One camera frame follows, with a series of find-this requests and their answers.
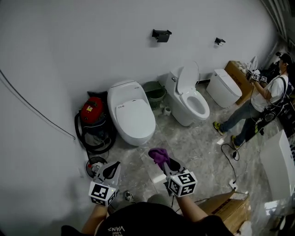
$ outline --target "open toilet lid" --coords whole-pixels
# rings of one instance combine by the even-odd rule
[[[195,61],[186,63],[181,71],[177,82],[177,91],[184,94],[188,91],[187,88],[195,87],[199,80],[199,67]]]
[[[132,138],[146,138],[156,127],[152,109],[143,99],[130,100],[117,106],[116,117],[124,133]]]

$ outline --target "vacuum hose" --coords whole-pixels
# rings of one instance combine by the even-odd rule
[[[94,153],[94,154],[102,154],[102,153],[105,153],[108,150],[110,150],[111,147],[115,143],[116,135],[117,135],[117,130],[116,130],[114,124],[112,122],[106,121],[104,126],[107,127],[108,137],[104,140],[103,143],[93,146],[93,145],[90,145],[90,144],[86,143],[85,135],[86,135],[87,132],[82,126],[81,126],[82,135],[80,134],[80,130],[79,130],[79,126],[78,126],[79,117],[80,117],[80,111],[75,116],[75,130],[76,130],[76,134],[77,134],[78,139],[83,144],[83,146],[86,148],[86,150],[88,150],[89,152]],[[108,143],[109,143],[109,145],[105,149],[97,150],[98,148],[102,148],[103,146],[105,146]]]

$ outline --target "toilet tank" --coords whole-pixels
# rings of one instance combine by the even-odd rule
[[[142,86],[134,80],[125,80],[111,86],[108,91],[108,105],[114,107],[134,99],[143,99],[148,103],[148,98]]]

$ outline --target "power cord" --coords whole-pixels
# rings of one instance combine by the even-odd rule
[[[234,168],[234,166],[231,164],[231,162],[230,162],[230,159],[227,157],[227,155],[224,153],[224,151],[223,151],[223,149],[222,149],[222,147],[223,146],[229,146],[231,149],[233,149],[235,152],[233,153],[233,155],[232,155],[232,157],[233,157],[233,159],[235,160],[235,161],[239,161],[240,160],[240,154],[239,154],[239,152],[238,152],[238,150],[236,150],[235,148],[233,148],[230,144],[228,144],[228,143],[224,143],[224,144],[222,144],[221,145],[221,151],[223,152],[223,154],[225,155],[225,157],[227,158],[227,160],[229,161],[229,163],[230,163],[230,166],[232,167],[232,169],[233,169],[233,171],[234,171],[234,174],[235,174],[235,181],[233,182],[233,183],[236,183],[236,171],[235,171],[235,168]]]
[[[49,123],[53,124],[55,127],[59,128],[60,130],[64,131],[65,133],[67,133],[68,135],[70,135],[74,140],[76,139],[76,137],[72,134],[70,134],[69,132],[65,131],[63,128],[59,127],[57,124],[55,124],[54,122],[52,122],[50,119],[48,119],[46,116],[44,116],[37,108],[35,108],[32,104],[30,104],[17,90],[16,88],[9,82],[9,80],[6,78],[6,76],[3,74],[2,70],[0,69],[0,74],[3,76],[3,78],[6,80],[6,82],[9,84],[9,86],[13,89],[13,91],[15,93],[18,94],[19,97],[17,97],[10,89],[9,87],[3,82],[3,80],[0,78],[0,80],[3,82],[3,84],[8,88],[8,90],[15,95],[22,103],[23,101],[25,102],[24,104],[27,104],[29,107],[31,107],[35,112],[37,112],[40,116],[42,116],[44,119],[46,119]]]

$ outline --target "black cap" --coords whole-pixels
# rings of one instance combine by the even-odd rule
[[[282,56],[280,56],[280,59],[284,63],[288,63],[288,65],[292,65],[293,64],[293,60],[292,60],[292,58],[291,58],[291,56],[289,54],[284,53]]]

